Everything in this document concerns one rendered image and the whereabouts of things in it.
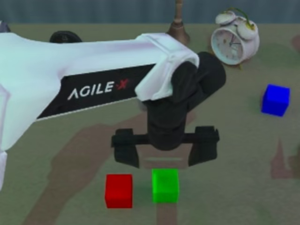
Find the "alarm clock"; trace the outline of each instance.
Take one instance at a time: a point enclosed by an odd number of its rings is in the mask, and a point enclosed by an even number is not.
[[[216,17],[220,27],[211,35],[210,44],[215,56],[227,65],[238,65],[253,57],[259,48],[258,27],[248,20],[247,15],[235,9],[245,17],[237,16],[227,10]]]

